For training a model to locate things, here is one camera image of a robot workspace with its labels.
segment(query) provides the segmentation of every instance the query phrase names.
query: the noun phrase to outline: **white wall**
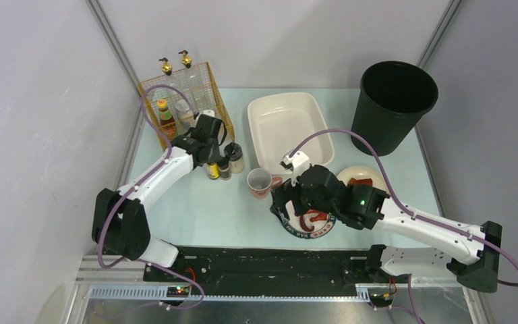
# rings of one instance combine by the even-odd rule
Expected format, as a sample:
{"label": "white wall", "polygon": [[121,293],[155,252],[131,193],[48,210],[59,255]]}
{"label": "white wall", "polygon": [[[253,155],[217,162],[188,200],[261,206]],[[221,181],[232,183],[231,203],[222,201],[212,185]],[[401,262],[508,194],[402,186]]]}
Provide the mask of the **white wall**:
{"label": "white wall", "polygon": [[136,101],[85,1],[0,1],[0,323],[58,321]]}
{"label": "white wall", "polygon": [[222,87],[358,88],[388,59],[417,63],[449,0],[101,1],[141,80],[177,53]]}
{"label": "white wall", "polygon": [[[446,216],[502,224],[518,260],[518,1],[465,1],[427,70],[440,97],[419,127]],[[518,280],[503,258],[500,277]],[[488,299],[518,323],[518,288]]]}

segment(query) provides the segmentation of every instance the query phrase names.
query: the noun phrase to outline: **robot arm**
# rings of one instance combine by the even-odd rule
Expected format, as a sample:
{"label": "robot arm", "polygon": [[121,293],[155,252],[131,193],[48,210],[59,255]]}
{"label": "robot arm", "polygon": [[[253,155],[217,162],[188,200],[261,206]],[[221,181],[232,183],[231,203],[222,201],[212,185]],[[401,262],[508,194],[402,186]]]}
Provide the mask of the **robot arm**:
{"label": "robot arm", "polygon": [[[195,128],[172,141],[171,154],[162,167],[158,168],[166,159],[165,155],[138,178],[118,190],[102,190],[96,197],[92,239],[95,242],[100,239],[104,222],[121,198],[121,193],[134,188],[118,208],[117,217],[110,222],[104,246],[129,260],[141,259],[170,267],[177,257],[178,249],[151,235],[146,213],[177,180],[196,167],[219,159],[217,138],[221,123],[221,119],[214,117],[213,111],[204,111],[198,116]],[[149,178],[137,186],[140,179],[146,176]]]}
{"label": "robot arm", "polygon": [[499,254],[471,237],[485,238],[499,246],[499,224],[487,222],[479,226],[458,223],[405,205],[414,215],[470,234],[469,237],[462,236],[449,228],[411,217],[382,190],[363,184],[344,185],[327,168],[311,166],[308,156],[302,152],[292,157],[286,155],[281,165],[293,171],[291,179],[271,192],[273,204],[270,210],[282,222],[289,220],[287,204],[292,204],[297,216],[312,209],[331,213],[356,230],[378,228],[397,233],[431,248],[373,246],[380,256],[378,267],[383,271],[391,275],[413,273],[426,277],[456,275],[458,282],[468,288],[496,291]]}

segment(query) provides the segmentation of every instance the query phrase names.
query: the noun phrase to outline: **black lid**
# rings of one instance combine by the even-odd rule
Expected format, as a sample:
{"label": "black lid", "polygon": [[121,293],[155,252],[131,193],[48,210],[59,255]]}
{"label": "black lid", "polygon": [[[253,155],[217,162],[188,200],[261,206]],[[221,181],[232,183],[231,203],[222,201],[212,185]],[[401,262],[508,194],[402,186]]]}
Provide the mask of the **black lid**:
{"label": "black lid", "polygon": [[227,157],[223,157],[221,158],[218,162],[217,162],[217,165],[223,169],[225,167],[228,167],[229,166],[229,159]]}
{"label": "black lid", "polygon": [[223,152],[225,153],[225,156],[229,158],[230,161],[237,161],[243,157],[243,151],[238,143],[229,143],[223,149]]}

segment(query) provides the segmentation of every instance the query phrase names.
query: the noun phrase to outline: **wire rack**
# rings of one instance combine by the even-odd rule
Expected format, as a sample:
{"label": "wire rack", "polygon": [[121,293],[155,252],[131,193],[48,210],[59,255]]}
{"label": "wire rack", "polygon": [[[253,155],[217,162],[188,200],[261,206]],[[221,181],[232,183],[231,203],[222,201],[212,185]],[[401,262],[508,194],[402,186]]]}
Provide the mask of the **wire rack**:
{"label": "wire rack", "polygon": [[[215,111],[215,116],[223,120],[223,124],[227,128],[227,133],[232,142],[235,142],[235,132],[233,131],[233,123],[229,118],[229,114],[225,109],[219,89],[215,83],[211,67],[208,62],[199,63],[192,65],[189,69],[182,69],[174,71],[170,76],[161,75],[156,78],[152,78],[146,81],[142,81],[138,87],[140,92],[144,94],[145,89],[155,86],[157,84],[168,84],[179,89],[185,94],[190,100],[190,103],[194,106],[194,109],[200,113],[203,110]],[[168,107],[175,120],[174,124],[166,126],[159,126],[162,132],[165,132],[165,128],[176,127],[178,134],[187,132],[188,127],[185,123],[185,118],[182,119],[178,115],[175,105],[181,102],[181,97],[174,91],[166,88],[158,88],[148,93],[146,96],[146,107],[148,108],[148,114],[154,125],[159,125],[159,119],[157,117],[156,102],[159,99],[166,99]],[[222,126],[222,130],[219,132],[219,137],[223,136],[225,129]],[[166,149],[166,143],[162,138],[159,138],[162,150]]]}

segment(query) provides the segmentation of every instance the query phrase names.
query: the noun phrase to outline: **mug handle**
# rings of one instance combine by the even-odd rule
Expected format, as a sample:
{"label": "mug handle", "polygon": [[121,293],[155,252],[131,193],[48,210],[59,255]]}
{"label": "mug handle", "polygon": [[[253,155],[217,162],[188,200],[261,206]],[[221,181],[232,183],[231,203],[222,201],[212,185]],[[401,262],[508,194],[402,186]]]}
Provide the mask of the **mug handle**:
{"label": "mug handle", "polygon": [[281,177],[274,177],[271,180],[271,189],[274,187],[280,186],[283,183],[283,179]]}

